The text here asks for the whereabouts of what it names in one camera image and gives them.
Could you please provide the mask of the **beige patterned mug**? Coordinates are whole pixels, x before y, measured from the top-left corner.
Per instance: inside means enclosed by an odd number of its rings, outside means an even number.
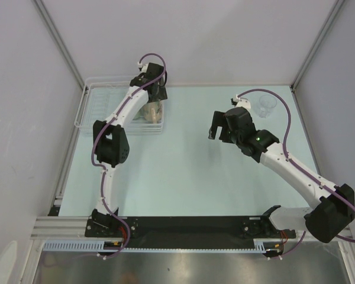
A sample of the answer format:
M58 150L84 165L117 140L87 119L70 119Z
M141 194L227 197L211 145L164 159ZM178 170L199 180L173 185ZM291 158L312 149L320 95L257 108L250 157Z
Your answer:
M143 117L153 124L159 123L163 115L163 103L161 101L151 102L142 107Z

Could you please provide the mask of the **clear glass cup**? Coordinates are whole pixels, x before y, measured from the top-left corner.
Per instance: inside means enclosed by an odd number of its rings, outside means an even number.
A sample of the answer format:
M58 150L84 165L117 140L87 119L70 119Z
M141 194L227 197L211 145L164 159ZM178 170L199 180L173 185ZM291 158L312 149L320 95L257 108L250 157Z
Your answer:
M259 98L256 112L260 118L268 118L277 105L277 100L272 95L263 95Z

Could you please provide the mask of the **light green cup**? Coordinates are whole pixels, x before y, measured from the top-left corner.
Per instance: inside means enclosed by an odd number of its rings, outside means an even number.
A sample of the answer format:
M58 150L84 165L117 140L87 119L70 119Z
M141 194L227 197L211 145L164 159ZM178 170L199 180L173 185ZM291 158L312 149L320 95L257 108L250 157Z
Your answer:
M149 106L145 104L134 116L133 121L135 120L149 120Z

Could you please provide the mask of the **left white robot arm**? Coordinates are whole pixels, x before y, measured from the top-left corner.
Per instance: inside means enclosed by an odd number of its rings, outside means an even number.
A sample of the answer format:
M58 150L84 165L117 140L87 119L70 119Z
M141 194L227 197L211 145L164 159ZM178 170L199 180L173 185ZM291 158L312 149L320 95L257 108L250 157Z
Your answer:
M145 104L167 99L166 67L156 63L139 63L138 67L140 74L130 81L130 87L116 110L105 120L93 124L91 162L102 170L100 196L92 211L92 221L108 237L115 235L121 225L115 214L118 206L111 202L111 189L116 170L130 153L125 128Z

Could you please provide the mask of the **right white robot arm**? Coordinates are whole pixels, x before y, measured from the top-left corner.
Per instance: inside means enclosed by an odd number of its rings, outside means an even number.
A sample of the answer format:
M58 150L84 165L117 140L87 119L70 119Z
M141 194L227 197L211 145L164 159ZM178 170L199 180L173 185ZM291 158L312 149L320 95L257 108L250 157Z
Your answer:
M283 144L270 131L257 130L248 110L235 107L215 111L209 139L235 144L245 156L268 167L288 182L307 202L306 208L274 209L261 222L262 233L275 237L282 230L305 230L322 243L329 243L355 219L354 190L318 176L285 155Z

